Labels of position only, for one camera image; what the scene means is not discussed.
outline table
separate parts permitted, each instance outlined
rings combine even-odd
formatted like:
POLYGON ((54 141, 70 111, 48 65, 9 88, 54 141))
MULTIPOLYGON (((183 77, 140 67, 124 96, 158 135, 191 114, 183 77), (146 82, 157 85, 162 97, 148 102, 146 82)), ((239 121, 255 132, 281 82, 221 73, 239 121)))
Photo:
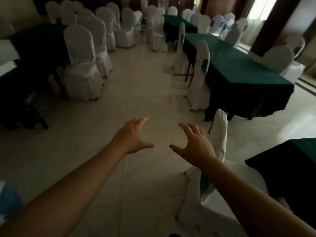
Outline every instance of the table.
POLYGON ((164 15, 165 23, 163 25, 163 31, 166 35, 166 42, 176 41, 179 39, 179 27, 182 22, 185 24, 185 32, 197 33, 198 28, 189 23, 187 20, 183 19, 181 16, 164 15))
POLYGON ((0 123, 14 126, 21 109, 30 108, 24 104, 28 95, 51 88, 47 80, 51 74, 60 82, 56 68, 68 59, 64 29, 40 24, 8 37, 20 59, 14 60, 16 68, 0 77, 0 123))
POLYGON ((217 109, 247 119, 284 110, 294 84, 272 72, 245 53, 209 34, 186 33, 183 50, 189 63, 196 60, 196 45, 205 40, 210 49, 210 66, 205 82, 211 89, 204 121, 212 121, 217 109))
POLYGON ((288 140, 245 163, 259 171, 271 197, 284 197, 295 215, 316 228, 316 138, 288 140))

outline person's right hand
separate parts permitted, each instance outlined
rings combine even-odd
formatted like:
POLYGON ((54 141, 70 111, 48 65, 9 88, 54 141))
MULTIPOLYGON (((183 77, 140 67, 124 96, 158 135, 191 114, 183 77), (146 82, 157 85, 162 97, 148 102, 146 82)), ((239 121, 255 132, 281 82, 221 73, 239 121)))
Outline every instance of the person's right hand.
POLYGON ((212 144, 201 129, 193 124, 179 123, 179 126, 184 130, 188 144, 184 149, 170 145, 174 152, 199 169, 202 169, 209 159, 217 159, 212 144))

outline person's left hand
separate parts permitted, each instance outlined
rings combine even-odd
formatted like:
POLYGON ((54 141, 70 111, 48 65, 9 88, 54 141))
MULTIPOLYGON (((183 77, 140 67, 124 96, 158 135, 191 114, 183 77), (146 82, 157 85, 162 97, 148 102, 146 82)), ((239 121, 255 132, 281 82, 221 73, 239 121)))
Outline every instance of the person's left hand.
POLYGON ((125 125, 113 136, 110 144, 116 145, 118 148, 122 148, 126 155, 143 149, 155 147, 153 143, 143 142, 139 137, 139 132, 148 119, 149 117, 141 119, 134 118, 126 122, 125 125))

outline tiled floor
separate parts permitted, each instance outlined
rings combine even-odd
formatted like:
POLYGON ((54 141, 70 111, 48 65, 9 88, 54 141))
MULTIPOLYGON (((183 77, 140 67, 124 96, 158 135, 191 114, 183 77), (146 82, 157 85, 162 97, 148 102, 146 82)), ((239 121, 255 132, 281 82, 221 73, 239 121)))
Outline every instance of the tiled floor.
MULTIPOLYGON (((39 98, 36 105, 50 128, 0 129, 0 179, 13 183, 28 202, 97 153, 126 120, 150 116, 141 136, 156 147, 119 164, 71 236, 203 236, 174 220, 187 186, 182 173, 190 165, 168 145, 186 145, 179 122, 211 126, 202 111, 190 112, 184 77, 171 75, 174 57, 146 44, 118 49, 110 53, 114 70, 99 100, 39 98)), ((242 163, 303 137, 316 137, 316 97, 295 86, 284 111, 229 122, 226 158, 242 163)))

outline sheer curtain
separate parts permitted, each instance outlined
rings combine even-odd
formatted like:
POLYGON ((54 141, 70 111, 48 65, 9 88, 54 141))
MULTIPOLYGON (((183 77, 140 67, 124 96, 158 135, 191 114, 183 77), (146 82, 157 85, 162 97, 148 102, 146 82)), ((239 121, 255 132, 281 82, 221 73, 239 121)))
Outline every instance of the sheer curtain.
POLYGON ((241 42, 252 46, 257 38, 264 21, 268 18, 277 0, 255 0, 247 17, 248 27, 241 39, 241 42))

